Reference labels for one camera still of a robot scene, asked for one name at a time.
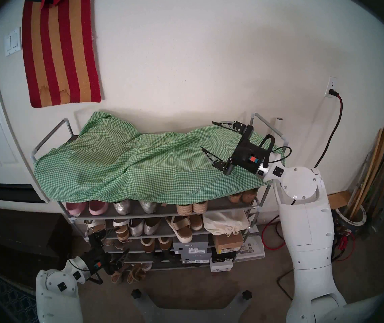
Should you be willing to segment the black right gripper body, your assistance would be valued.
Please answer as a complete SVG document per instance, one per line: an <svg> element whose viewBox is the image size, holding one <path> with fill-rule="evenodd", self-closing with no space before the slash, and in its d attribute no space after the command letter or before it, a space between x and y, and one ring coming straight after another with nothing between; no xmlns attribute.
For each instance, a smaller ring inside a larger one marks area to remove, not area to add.
<svg viewBox="0 0 384 323"><path fill-rule="evenodd" d="M267 135L261 145L255 145L250 141L253 126L249 125L244 135L241 135L240 141L232 154L232 171L234 167L239 166L248 172L257 176L263 176L263 171L259 170L260 166L268 168L270 162L270 150L263 148L263 143L270 136ZM230 175L231 172L224 172L225 175Z"/></svg>

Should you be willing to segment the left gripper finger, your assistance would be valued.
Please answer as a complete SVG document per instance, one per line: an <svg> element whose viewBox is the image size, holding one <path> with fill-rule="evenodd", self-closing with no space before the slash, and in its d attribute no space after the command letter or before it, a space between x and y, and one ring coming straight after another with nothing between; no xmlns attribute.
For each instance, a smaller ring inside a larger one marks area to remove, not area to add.
<svg viewBox="0 0 384 323"><path fill-rule="evenodd" d="M116 272L119 272L124 265L124 261L127 258L129 254L130 249L126 249L124 252L122 252L117 258L114 258L110 262L110 274L114 274Z"/></svg>
<svg viewBox="0 0 384 323"><path fill-rule="evenodd" d="M89 234L89 244L92 249L103 249L104 239L107 235L107 230L102 229Z"/></svg>

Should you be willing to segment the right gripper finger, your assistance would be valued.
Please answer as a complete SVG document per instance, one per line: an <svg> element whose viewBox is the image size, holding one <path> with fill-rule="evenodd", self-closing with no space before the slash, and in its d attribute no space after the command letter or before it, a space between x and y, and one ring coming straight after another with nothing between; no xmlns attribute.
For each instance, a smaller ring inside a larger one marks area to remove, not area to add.
<svg viewBox="0 0 384 323"><path fill-rule="evenodd" d="M226 128L230 131L234 131L240 135L244 135L248 128L248 125L245 125L238 121L212 121L212 124L218 127Z"/></svg>
<svg viewBox="0 0 384 323"><path fill-rule="evenodd" d="M207 160L211 163L211 165L221 171L221 172L232 172L232 157L230 156L226 161L223 161L218 156L212 154L204 147L201 146L202 152L207 157Z"/></svg>

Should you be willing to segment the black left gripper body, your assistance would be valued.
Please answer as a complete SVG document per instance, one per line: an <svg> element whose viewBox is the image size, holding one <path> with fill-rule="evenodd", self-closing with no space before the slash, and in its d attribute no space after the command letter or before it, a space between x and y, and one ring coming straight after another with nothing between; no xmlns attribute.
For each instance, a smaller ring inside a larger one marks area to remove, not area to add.
<svg viewBox="0 0 384 323"><path fill-rule="evenodd" d="M103 269L108 275L113 275L111 259L111 254L105 251L104 246L92 247L84 252L84 271L89 272L92 276Z"/></svg>

